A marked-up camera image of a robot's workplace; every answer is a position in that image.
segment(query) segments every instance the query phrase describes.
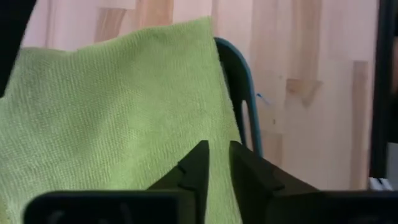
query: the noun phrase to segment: blue plastic frame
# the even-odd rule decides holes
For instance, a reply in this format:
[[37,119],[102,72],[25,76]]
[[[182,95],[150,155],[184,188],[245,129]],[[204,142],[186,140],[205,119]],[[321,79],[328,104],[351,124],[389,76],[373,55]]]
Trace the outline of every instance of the blue plastic frame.
[[253,151],[258,156],[262,157],[261,133],[257,116],[256,95],[254,93],[254,85],[249,65],[244,59],[242,53],[233,44],[219,37],[216,37],[215,41],[218,55],[220,56],[220,62],[224,69],[224,75],[226,76],[225,81],[228,85],[229,97],[233,104],[242,144],[247,146],[242,111],[242,103],[245,101],[249,112]]

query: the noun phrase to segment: microfiber cloth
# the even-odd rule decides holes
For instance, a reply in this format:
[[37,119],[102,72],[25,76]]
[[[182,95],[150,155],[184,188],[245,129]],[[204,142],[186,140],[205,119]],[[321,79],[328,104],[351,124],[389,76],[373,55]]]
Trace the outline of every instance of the microfiber cloth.
[[0,99],[0,223],[54,190],[146,189],[210,144],[207,223],[240,223],[238,141],[211,21],[139,30],[75,52],[21,49]]

